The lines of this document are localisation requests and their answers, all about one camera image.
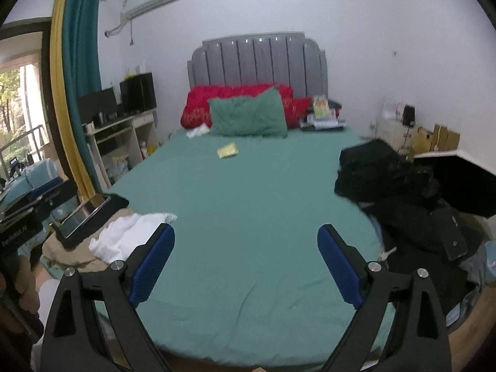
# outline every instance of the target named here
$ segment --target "brown cloth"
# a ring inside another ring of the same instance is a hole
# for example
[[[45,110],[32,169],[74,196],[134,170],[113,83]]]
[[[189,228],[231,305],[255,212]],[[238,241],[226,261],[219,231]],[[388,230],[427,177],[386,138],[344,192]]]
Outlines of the brown cloth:
[[[107,264],[91,254],[88,248],[90,240],[93,237],[99,237],[103,228],[106,228],[111,222],[119,217],[134,214],[130,208],[123,208],[117,211],[110,219],[94,234],[87,237],[74,250],[64,249],[62,244],[52,233],[43,244],[43,255],[55,267],[65,270],[68,267],[77,268],[81,273],[90,273],[93,271],[102,271],[107,268]]]

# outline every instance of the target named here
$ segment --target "curtain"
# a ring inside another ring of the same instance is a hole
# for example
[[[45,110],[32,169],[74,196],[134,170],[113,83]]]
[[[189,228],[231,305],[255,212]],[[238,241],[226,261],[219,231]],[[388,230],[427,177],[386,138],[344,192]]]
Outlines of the curtain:
[[[62,22],[67,107],[77,148],[94,186],[100,184],[81,127],[78,97],[102,90],[97,42],[99,4],[100,0],[65,0]]]
[[[73,174],[79,195],[83,201],[95,194],[92,181],[74,139],[73,127],[68,111],[68,102],[65,94],[65,80],[63,69],[63,21],[65,0],[55,0],[51,16],[50,34],[50,82],[53,94],[55,115],[59,126],[62,145],[67,156],[70,171]]]

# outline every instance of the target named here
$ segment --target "desk drawer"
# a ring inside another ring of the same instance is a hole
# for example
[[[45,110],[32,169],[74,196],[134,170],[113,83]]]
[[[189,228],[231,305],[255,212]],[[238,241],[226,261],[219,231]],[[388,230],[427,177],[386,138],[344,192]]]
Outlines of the desk drawer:
[[[135,128],[144,126],[145,124],[148,124],[148,123],[153,123],[153,113],[149,113],[149,114],[145,114],[145,115],[142,115],[139,117],[135,117],[132,120],[132,125]]]

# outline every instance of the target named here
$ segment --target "red pillow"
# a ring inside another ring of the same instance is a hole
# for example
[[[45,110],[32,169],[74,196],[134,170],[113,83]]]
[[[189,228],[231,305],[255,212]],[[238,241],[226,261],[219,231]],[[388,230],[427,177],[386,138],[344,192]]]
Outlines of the red pillow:
[[[283,98],[284,117],[288,128],[298,128],[299,121],[307,114],[312,98]]]
[[[242,86],[215,86],[200,85],[195,86],[188,93],[186,106],[181,116],[181,125],[184,128],[195,128],[205,123],[212,127],[212,118],[210,117],[210,105],[208,100],[212,98],[232,98],[233,96],[252,96],[255,97],[272,86],[277,85],[281,98],[291,99],[293,97],[293,88],[289,85],[282,84],[256,84]]]

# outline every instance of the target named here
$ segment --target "silver bolt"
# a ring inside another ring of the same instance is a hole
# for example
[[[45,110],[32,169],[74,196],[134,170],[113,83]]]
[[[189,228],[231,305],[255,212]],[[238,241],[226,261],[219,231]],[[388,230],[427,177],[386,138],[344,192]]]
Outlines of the silver bolt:
[[[381,271],[381,265],[375,261],[369,263],[369,270],[373,272]]]
[[[419,268],[417,274],[420,278],[427,278],[429,276],[429,272],[425,268]]]
[[[74,274],[76,274],[76,269],[74,267],[66,268],[64,271],[66,277],[72,277]]]
[[[114,271],[118,271],[123,267],[124,267],[124,262],[122,260],[116,260],[112,262],[112,264],[110,265],[110,268]]]

